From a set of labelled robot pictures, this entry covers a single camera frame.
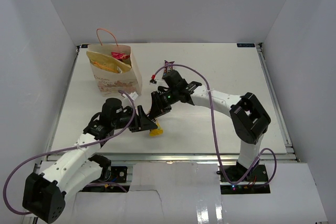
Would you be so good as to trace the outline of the brown M&M's packet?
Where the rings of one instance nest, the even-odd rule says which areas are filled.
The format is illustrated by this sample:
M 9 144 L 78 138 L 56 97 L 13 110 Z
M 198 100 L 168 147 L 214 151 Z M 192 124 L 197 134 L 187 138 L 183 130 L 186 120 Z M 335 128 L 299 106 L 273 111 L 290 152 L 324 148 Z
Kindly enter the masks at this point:
M 164 61 L 164 72 L 163 72 L 163 76 L 165 76 L 167 73 L 171 72 L 173 70 L 173 65 L 174 65 L 174 61 Z

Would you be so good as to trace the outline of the small pink candy packet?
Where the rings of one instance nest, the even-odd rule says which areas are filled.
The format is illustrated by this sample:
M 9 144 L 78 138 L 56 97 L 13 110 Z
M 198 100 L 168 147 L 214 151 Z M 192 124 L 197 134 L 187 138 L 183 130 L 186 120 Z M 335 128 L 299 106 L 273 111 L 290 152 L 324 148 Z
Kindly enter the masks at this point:
M 127 60 L 130 58 L 130 55 L 123 52 L 111 52 L 111 56 L 116 60 Z

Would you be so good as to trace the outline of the tan popcorn chips bag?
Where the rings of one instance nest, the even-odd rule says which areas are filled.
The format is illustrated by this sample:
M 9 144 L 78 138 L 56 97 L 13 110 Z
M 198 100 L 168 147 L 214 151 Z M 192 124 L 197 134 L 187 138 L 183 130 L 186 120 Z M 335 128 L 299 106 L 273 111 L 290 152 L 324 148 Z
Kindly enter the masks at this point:
M 95 67 L 113 73 L 125 73 L 131 70 L 131 65 L 115 59 L 112 56 L 98 52 L 88 51 L 87 57 Z

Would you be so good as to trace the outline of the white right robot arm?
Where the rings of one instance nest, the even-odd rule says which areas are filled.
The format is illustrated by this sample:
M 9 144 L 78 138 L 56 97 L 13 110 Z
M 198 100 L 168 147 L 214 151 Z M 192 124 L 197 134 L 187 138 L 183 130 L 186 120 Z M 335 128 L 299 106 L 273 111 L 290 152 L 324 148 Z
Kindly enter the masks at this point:
M 187 83 L 176 70 L 167 73 L 163 80 L 167 87 L 159 86 L 157 91 L 151 93 L 152 105 L 148 117 L 154 120 L 169 113 L 171 105 L 177 102 L 202 106 L 228 116 L 241 140 L 237 175 L 245 182 L 255 177 L 261 139 L 271 123 L 270 116 L 257 97 L 250 92 L 232 95 L 211 91 L 199 82 Z

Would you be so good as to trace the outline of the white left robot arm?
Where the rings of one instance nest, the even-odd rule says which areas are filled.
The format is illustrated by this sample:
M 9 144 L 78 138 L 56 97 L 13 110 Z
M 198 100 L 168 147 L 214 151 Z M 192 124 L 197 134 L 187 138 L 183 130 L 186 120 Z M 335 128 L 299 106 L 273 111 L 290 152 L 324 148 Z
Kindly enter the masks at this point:
M 98 155 L 102 139 L 113 136 L 115 130 L 131 132 L 157 129 L 156 114 L 122 106 L 116 98 L 106 99 L 101 112 L 96 113 L 78 138 L 75 149 L 65 152 L 54 164 L 39 174 L 30 174 L 25 182 L 23 207 L 46 223 L 55 222 L 66 201 L 91 182 L 111 180 L 111 161 Z

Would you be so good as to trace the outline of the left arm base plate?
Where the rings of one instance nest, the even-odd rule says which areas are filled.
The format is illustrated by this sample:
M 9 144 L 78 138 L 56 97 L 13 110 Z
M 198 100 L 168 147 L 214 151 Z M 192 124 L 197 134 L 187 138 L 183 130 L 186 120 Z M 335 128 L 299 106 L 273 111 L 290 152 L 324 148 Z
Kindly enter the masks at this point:
M 125 183 L 127 181 L 127 171 L 126 166 L 109 166 L 102 170 L 100 182 L 103 182 L 105 187 L 109 186 L 109 183 Z

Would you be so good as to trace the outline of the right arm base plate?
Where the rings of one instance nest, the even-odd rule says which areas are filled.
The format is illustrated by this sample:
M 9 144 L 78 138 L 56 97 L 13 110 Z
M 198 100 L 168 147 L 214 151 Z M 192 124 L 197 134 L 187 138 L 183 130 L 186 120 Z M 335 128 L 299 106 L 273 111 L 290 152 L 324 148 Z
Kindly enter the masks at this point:
M 247 169 L 238 163 L 235 165 L 224 166 L 227 178 L 232 182 L 237 182 L 246 173 Z M 266 183 L 269 182 L 270 177 L 266 171 L 265 165 L 257 164 L 252 170 L 244 177 L 243 183 Z

